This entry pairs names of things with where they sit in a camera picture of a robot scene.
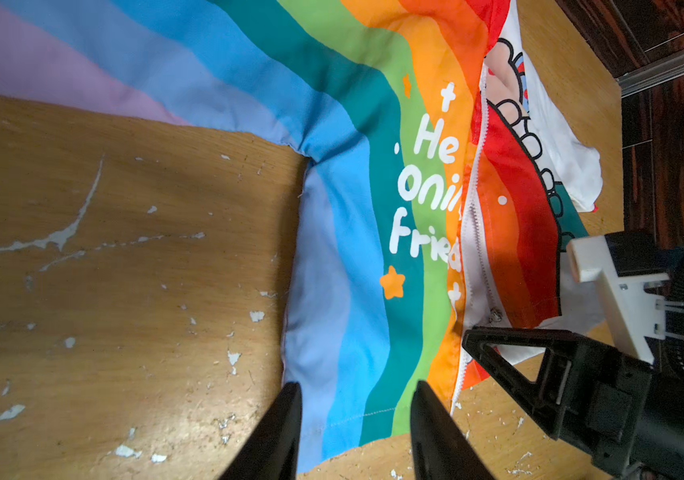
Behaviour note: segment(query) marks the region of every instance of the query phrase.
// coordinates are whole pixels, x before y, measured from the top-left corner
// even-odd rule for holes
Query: wooden table
[[[520,4],[542,81],[577,136],[601,152],[600,210],[583,220],[592,234],[621,230],[616,82],[555,2]],[[279,390],[304,163],[246,134],[0,98],[0,413],[26,406],[0,422],[0,478],[221,472]],[[6,248],[61,242],[67,230],[51,234],[78,218],[61,252]],[[264,320],[252,322],[252,311]],[[228,351],[242,354],[236,375]],[[499,478],[516,469],[605,477],[587,456],[544,439],[494,382],[460,402],[459,427]],[[114,455],[121,443],[143,456]],[[153,464],[152,454],[168,458]],[[410,466],[401,436],[307,477],[412,478]]]

